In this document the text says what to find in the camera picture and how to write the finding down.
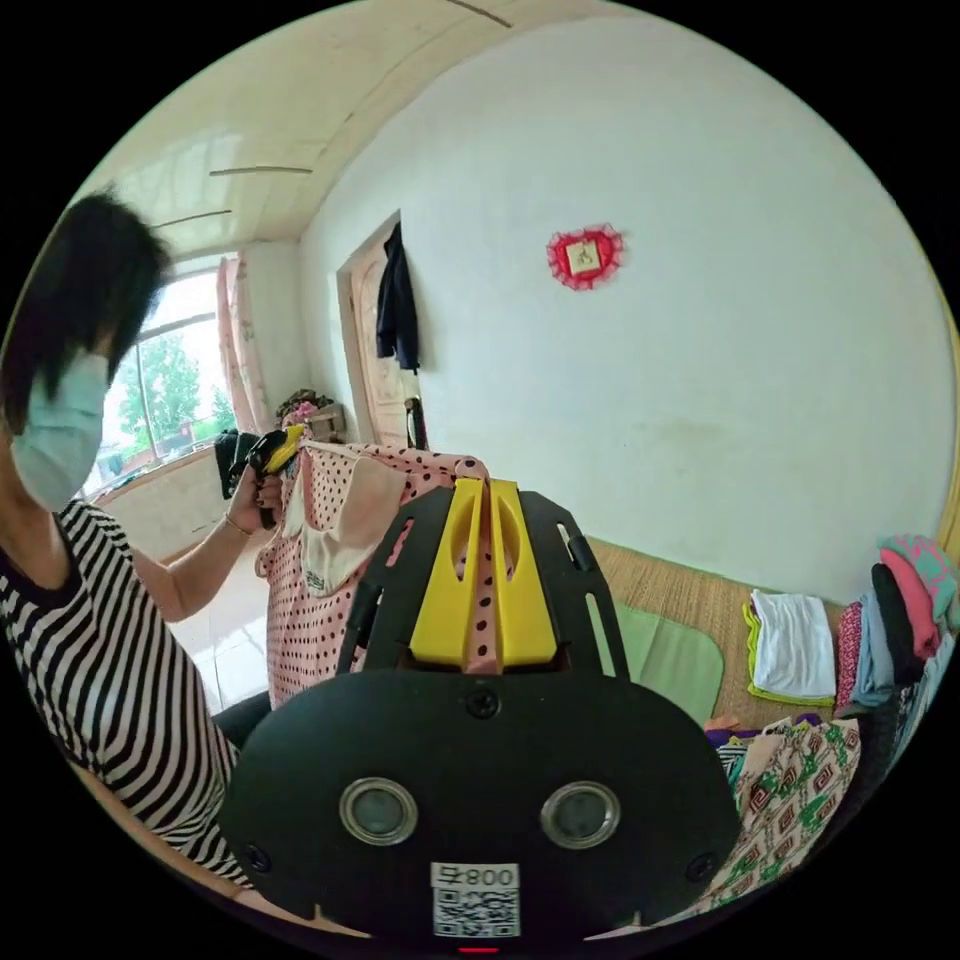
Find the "pink polka dot clothing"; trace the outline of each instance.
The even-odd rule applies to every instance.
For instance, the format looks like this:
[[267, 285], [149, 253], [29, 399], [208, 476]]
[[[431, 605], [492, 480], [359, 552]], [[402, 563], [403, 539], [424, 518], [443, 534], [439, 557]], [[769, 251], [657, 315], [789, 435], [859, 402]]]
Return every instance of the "pink polka dot clothing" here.
[[[286, 512], [298, 471], [307, 470], [301, 485], [304, 514], [315, 529], [327, 529], [336, 521], [347, 490], [347, 478], [356, 455], [372, 457], [406, 474], [400, 506], [437, 487], [452, 488], [458, 477], [487, 479], [484, 465], [472, 457], [431, 453], [425, 450], [395, 450], [372, 444], [346, 445], [344, 454], [330, 449], [301, 446], [292, 469], [283, 482]], [[274, 709], [302, 690], [328, 680], [336, 672], [340, 647], [346, 631], [347, 614], [357, 582], [369, 561], [361, 566], [336, 592], [318, 597], [307, 588], [301, 564], [302, 533], [285, 537], [283, 521], [274, 538], [260, 551], [257, 574], [270, 585], [267, 603], [267, 672], [270, 702]], [[468, 650], [469, 673], [496, 670], [493, 577], [490, 562], [489, 521], [481, 530], [480, 563], [477, 574], [477, 599], [474, 627]], [[403, 549], [403, 537], [392, 559]], [[356, 670], [363, 662], [362, 652], [354, 659]]]

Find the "black and white striped shirt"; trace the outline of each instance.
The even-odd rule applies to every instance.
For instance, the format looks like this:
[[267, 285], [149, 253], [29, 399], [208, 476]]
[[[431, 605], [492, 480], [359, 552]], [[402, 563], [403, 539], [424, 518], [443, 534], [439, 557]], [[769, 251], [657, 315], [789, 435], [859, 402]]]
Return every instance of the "black and white striped shirt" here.
[[217, 825], [236, 749], [203, 681], [133, 567], [116, 520], [80, 501], [59, 516], [67, 582], [45, 590], [0, 550], [0, 612], [30, 697], [67, 756], [143, 824], [249, 886]]

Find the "hand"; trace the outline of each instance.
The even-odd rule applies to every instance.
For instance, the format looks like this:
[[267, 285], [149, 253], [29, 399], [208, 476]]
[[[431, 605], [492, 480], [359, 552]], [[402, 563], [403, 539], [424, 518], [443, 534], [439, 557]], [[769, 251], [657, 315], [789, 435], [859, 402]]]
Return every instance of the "hand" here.
[[729, 730], [731, 733], [736, 733], [737, 730], [742, 730], [743, 727], [736, 717], [714, 717], [703, 725], [703, 729], [705, 733], [711, 733], [716, 730]]
[[261, 507], [271, 510], [274, 523], [277, 522], [281, 508], [281, 490], [279, 477], [265, 477], [263, 483], [258, 484], [256, 472], [247, 464], [227, 508], [227, 517], [247, 535], [256, 533], [263, 529]]

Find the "tree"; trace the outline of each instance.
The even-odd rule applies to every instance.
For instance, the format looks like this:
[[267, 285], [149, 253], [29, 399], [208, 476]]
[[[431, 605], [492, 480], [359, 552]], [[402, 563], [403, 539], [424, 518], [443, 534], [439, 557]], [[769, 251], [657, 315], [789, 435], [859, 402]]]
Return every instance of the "tree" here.
[[[196, 416], [200, 403], [200, 365], [187, 356], [176, 334], [154, 337], [136, 349], [140, 351], [143, 367], [150, 426], [154, 439], [160, 443], [179, 433], [181, 426]], [[149, 446], [149, 441], [135, 353], [130, 354], [129, 363], [121, 366], [118, 379], [126, 387], [126, 396], [120, 404], [124, 429], [137, 438], [137, 449], [142, 450]]]
[[224, 430], [235, 430], [237, 426], [237, 417], [230, 406], [227, 395], [217, 387], [213, 394], [213, 425], [216, 432], [221, 433]]

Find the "label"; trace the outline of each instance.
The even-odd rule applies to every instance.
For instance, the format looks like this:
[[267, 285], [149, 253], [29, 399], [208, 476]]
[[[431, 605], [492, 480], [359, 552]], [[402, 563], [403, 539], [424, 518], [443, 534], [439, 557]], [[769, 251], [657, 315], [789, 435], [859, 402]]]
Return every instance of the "label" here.
[[518, 864], [431, 863], [430, 886], [435, 936], [520, 936]]

